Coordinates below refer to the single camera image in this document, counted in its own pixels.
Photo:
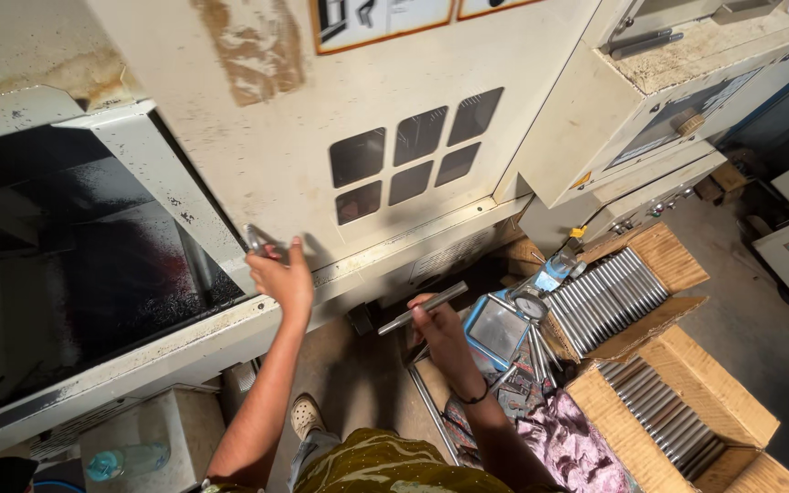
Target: bracelet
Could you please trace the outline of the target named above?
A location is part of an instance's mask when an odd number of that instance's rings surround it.
[[[452,394],[455,396],[455,398],[458,399],[459,402],[461,402],[464,405],[476,404],[479,401],[485,399],[486,396],[489,395],[489,382],[486,382],[485,378],[483,379],[483,382],[486,384],[486,391],[483,392],[483,395],[478,397],[478,398],[473,398],[473,399],[467,401],[467,400],[461,398],[461,396],[459,396],[459,394],[455,390],[452,391]]]

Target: shoe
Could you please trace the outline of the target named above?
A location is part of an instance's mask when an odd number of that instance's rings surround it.
[[[322,412],[311,395],[301,394],[294,400],[291,406],[291,427],[301,441],[305,441],[312,430],[327,431]]]

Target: wire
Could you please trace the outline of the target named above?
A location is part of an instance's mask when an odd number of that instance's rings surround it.
[[[67,483],[65,481],[55,480],[55,479],[50,479],[50,480],[45,480],[45,481],[37,481],[37,482],[35,482],[34,485],[35,486],[45,486],[45,485],[49,485],[49,484],[55,484],[57,486],[62,486],[63,488],[69,488],[72,491],[74,491],[74,493],[87,493],[87,491],[85,491],[84,488],[82,488],[80,486],[76,486],[74,484]]]

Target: jeans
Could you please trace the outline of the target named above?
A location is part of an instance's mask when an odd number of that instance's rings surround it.
[[[341,443],[342,441],[339,437],[333,433],[320,430],[310,431],[310,434],[306,436],[306,440],[300,442],[297,454],[291,460],[291,476],[288,478],[289,491],[294,492],[297,479],[300,478],[300,474],[306,466],[310,465],[318,457],[331,452],[335,446]]]

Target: right hand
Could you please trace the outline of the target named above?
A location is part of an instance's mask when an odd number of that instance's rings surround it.
[[[258,293],[268,295],[279,302],[283,317],[310,320],[312,311],[312,274],[303,258],[303,245],[300,238],[294,237],[289,248],[287,266],[279,263],[281,255],[273,252],[273,245],[264,245],[269,258],[260,257],[250,251],[246,263],[252,268],[251,276]]]
[[[425,311],[422,303],[432,297],[434,293],[422,293],[407,303],[413,315],[413,329],[428,342],[434,365],[456,394],[465,400],[479,398],[486,392],[486,381],[473,362],[461,319],[448,303]]]

